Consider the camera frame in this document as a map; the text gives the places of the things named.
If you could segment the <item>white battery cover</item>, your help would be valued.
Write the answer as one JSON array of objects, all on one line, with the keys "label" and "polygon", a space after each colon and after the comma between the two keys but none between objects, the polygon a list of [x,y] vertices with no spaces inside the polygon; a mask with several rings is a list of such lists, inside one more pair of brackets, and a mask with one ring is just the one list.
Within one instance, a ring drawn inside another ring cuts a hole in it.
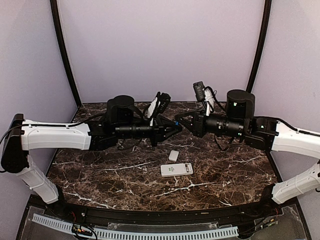
[{"label": "white battery cover", "polygon": [[179,156],[179,151],[171,150],[168,156],[168,159],[172,162],[176,162]]}]

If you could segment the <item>white remote control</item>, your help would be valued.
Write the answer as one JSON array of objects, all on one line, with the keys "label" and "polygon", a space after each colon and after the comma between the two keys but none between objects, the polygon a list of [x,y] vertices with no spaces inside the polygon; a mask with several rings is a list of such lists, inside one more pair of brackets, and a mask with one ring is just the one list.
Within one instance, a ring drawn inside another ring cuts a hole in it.
[{"label": "white remote control", "polygon": [[[188,165],[188,173],[185,172],[185,164]],[[175,163],[175,164],[163,164],[160,166],[160,172],[162,177],[179,177],[192,175],[194,173],[191,163]]]}]

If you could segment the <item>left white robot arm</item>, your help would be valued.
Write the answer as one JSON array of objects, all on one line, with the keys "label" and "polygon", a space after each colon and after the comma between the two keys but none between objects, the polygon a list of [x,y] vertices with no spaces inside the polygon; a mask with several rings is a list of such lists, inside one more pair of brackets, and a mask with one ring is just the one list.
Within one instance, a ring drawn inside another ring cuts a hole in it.
[{"label": "left white robot arm", "polygon": [[162,116],[171,97],[158,92],[140,111],[135,100],[118,95],[107,102],[106,111],[77,123],[45,123],[27,120],[16,114],[1,138],[3,172],[15,174],[60,218],[71,213],[63,193],[36,166],[29,151],[35,149],[78,149],[103,151],[119,140],[149,139],[153,147],[182,131],[182,126]]}]

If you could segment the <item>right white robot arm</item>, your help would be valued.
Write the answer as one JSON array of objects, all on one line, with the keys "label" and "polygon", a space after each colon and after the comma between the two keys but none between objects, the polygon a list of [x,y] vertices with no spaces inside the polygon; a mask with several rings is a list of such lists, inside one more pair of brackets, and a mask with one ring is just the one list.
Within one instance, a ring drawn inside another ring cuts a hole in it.
[{"label": "right white robot arm", "polygon": [[[255,116],[255,96],[244,90],[227,93],[225,115],[207,110],[194,110],[175,116],[176,121],[194,136],[202,138],[207,133],[215,136],[238,138],[246,145],[266,152],[290,152],[319,159],[320,134],[295,128],[286,121],[267,116]],[[306,171],[264,188],[255,213],[266,217],[275,203],[284,202],[320,186],[320,164],[317,162]]]}]

